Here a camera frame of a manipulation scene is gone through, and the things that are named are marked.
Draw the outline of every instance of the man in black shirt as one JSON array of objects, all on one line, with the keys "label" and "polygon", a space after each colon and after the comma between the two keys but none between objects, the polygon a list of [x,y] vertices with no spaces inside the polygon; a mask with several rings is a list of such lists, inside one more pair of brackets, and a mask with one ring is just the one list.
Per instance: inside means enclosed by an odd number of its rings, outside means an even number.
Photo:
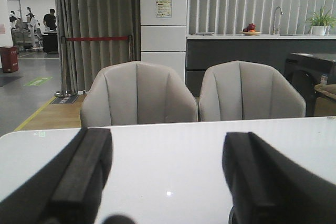
[{"label": "man in black shirt", "polygon": [[46,27],[49,27],[50,30],[56,30],[56,17],[55,17],[55,10],[50,9],[50,13],[44,15],[43,24]]}]

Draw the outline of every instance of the chair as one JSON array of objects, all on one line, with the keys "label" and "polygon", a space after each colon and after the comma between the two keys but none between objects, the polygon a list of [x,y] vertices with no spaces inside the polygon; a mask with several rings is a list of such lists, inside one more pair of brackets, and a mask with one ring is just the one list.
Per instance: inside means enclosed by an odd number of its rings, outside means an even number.
[{"label": "chair", "polygon": [[201,121],[304,117],[306,103],[273,67],[232,61],[206,70]]},{"label": "chair", "polygon": [[42,47],[43,35],[42,35],[42,32],[41,32],[41,28],[39,28],[39,27],[36,28],[36,36],[37,36],[37,39],[38,39],[38,46]]},{"label": "chair", "polygon": [[80,111],[82,126],[197,121],[197,103],[171,68],[140,61],[103,68]]}]

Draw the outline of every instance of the white pot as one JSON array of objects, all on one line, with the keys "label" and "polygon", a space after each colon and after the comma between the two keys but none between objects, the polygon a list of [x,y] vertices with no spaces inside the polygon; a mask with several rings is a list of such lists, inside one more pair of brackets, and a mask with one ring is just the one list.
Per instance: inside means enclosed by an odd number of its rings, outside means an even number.
[{"label": "white pot", "polygon": [[312,35],[324,36],[326,33],[327,26],[313,26]]}]

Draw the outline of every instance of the gray curtain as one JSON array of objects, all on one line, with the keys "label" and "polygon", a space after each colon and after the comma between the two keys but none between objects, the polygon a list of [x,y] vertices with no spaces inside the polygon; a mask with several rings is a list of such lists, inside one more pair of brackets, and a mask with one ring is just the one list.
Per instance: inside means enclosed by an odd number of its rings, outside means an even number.
[{"label": "gray curtain", "polygon": [[[139,9],[139,0],[56,0],[63,91],[89,90],[100,69],[139,59]],[[131,48],[128,41],[64,40],[129,35]]]}]

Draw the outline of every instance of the tall white refrigerator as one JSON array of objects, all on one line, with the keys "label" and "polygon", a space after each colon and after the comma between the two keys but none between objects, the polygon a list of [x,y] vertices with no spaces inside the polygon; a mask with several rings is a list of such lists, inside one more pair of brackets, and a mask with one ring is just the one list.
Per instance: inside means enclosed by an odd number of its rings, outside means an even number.
[{"label": "tall white refrigerator", "polygon": [[176,70],[184,81],[187,0],[140,0],[141,60]]}]

